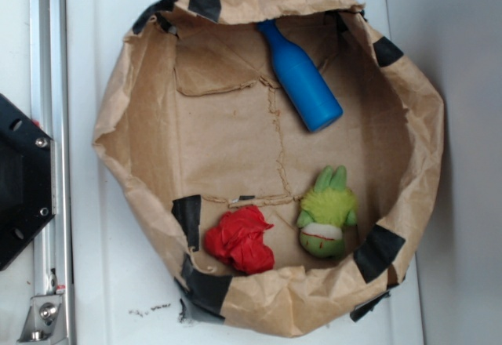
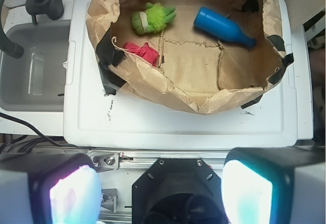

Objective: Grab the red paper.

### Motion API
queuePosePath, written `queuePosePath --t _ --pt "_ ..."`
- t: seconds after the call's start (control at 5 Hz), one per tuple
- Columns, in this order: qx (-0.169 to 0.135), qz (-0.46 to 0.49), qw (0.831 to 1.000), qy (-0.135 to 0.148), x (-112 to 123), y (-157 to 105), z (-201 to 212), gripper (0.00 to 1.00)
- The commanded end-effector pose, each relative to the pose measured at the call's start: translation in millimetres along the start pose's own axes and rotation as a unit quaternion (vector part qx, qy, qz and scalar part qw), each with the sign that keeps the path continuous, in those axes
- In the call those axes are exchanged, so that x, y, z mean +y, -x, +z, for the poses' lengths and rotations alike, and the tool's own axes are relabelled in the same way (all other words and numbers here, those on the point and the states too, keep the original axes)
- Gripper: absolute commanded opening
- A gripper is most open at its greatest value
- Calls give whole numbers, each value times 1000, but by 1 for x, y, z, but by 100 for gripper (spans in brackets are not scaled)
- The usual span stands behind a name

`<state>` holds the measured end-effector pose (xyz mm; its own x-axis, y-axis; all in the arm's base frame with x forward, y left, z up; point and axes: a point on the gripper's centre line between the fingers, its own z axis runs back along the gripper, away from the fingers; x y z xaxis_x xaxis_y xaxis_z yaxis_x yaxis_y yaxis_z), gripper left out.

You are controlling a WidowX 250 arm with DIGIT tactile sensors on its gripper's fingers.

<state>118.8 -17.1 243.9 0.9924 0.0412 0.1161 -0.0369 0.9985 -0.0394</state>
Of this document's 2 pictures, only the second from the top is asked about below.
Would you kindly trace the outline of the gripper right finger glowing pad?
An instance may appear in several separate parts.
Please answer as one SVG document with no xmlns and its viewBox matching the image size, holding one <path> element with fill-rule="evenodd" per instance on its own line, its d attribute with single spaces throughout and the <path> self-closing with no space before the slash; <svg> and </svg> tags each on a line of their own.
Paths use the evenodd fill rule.
<svg viewBox="0 0 326 224">
<path fill-rule="evenodd" d="M 221 193 L 231 223 L 325 223 L 325 148 L 234 148 Z"/>
</svg>

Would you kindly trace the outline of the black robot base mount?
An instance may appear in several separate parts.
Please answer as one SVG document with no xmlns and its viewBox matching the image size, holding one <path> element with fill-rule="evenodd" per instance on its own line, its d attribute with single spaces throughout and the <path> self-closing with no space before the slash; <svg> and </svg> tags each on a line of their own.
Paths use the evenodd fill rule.
<svg viewBox="0 0 326 224">
<path fill-rule="evenodd" d="M 132 185 L 132 223 L 229 223 L 221 179 L 201 158 L 160 158 Z"/>
</svg>

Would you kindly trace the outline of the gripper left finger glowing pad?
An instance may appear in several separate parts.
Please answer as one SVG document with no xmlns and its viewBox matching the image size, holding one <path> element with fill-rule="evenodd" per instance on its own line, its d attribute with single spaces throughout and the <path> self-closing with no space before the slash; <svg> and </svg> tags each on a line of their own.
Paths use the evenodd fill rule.
<svg viewBox="0 0 326 224">
<path fill-rule="evenodd" d="M 1 223 L 96 223 L 101 182 L 77 154 L 1 155 Z"/>
</svg>

